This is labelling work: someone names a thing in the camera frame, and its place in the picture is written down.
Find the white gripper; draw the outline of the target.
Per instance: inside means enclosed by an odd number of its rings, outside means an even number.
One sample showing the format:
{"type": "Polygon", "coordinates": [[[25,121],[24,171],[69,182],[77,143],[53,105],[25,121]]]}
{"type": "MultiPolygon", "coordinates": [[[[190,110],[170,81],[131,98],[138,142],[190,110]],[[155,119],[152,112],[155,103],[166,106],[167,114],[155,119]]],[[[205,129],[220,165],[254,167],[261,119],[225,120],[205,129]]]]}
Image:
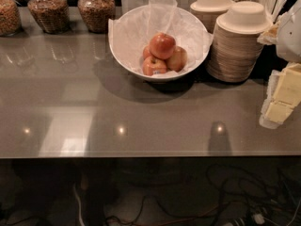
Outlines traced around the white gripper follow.
{"type": "Polygon", "coordinates": [[[260,126],[277,129],[301,103],[301,64],[289,63],[281,72],[272,70],[261,107],[260,126]]]}

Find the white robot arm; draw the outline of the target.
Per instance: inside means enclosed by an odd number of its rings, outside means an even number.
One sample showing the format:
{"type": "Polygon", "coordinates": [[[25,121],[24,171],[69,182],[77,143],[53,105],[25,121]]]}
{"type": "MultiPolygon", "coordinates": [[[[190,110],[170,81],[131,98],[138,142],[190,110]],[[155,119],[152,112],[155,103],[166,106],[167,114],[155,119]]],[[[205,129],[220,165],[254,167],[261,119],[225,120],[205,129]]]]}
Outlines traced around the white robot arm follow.
{"type": "Polygon", "coordinates": [[[281,15],[273,43],[277,56],[288,64],[269,76],[259,119],[260,125],[269,129],[282,125],[301,103],[301,0],[281,15]]]}

